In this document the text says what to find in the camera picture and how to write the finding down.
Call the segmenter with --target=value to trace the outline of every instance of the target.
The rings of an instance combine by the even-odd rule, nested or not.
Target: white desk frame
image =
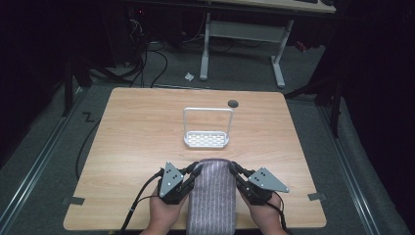
[[[279,42],[280,46],[276,56],[271,57],[272,68],[279,88],[285,87],[284,77],[281,73],[280,60],[290,36],[293,20],[289,20],[285,27],[265,26],[248,23],[230,23],[211,21],[210,13],[207,13],[205,30],[205,48],[202,55],[201,80],[208,79],[208,43],[211,36],[248,39],[255,41]]]

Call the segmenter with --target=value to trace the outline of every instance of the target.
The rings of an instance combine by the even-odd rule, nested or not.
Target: table top
[[[327,6],[318,0],[317,3],[306,3],[296,0],[209,0],[211,2],[229,3],[238,5],[248,5],[256,7],[268,7],[287,9],[294,11],[304,11],[313,13],[335,13],[334,6]]]
[[[236,100],[239,107],[234,109],[228,146],[220,150],[186,147],[183,110],[228,108],[229,100]],[[198,128],[198,117],[193,120],[188,122],[189,129]],[[73,194],[85,201],[82,206],[69,205],[64,227],[118,230],[144,183],[167,161],[182,168],[211,158],[235,161],[247,169],[265,166],[287,185],[290,193],[280,195],[288,227],[326,224],[320,202],[308,199],[316,189],[281,93],[116,88]],[[151,195],[156,185],[157,180],[143,197]],[[239,194],[236,203],[237,228],[256,228]],[[185,229],[187,210],[186,202],[173,229]],[[144,229],[148,221],[148,201],[143,201],[127,228]]]

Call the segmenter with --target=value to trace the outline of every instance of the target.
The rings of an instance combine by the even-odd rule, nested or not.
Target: person's hand
[[[150,222],[140,235],[165,235],[177,221],[180,210],[183,207],[186,197],[178,205],[168,205],[163,202],[157,193],[157,188],[150,199]]]
[[[262,234],[264,235],[286,235],[287,233],[283,230],[280,223],[280,214],[268,205],[254,206],[251,205],[248,199],[241,193],[244,202],[250,209],[251,217],[254,223],[258,226]],[[272,194],[272,198],[268,203],[281,209],[281,199]]]

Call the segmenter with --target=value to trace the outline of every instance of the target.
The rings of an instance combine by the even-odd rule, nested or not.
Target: tape piece on table
[[[74,205],[80,205],[80,206],[82,206],[84,201],[85,201],[84,198],[64,197],[64,199],[62,200],[61,204],[62,205],[74,204]]]
[[[326,200],[327,196],[324,193],[313,193],[313,194],[308,194],[308,199],[310,201],[320,200],[321,202],[321,201]]]

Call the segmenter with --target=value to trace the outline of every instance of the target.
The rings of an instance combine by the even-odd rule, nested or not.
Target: striped fabric
[[[235,233],[235,177],[226,160],[202,160],[201,175],[189,196],[188,235]]]

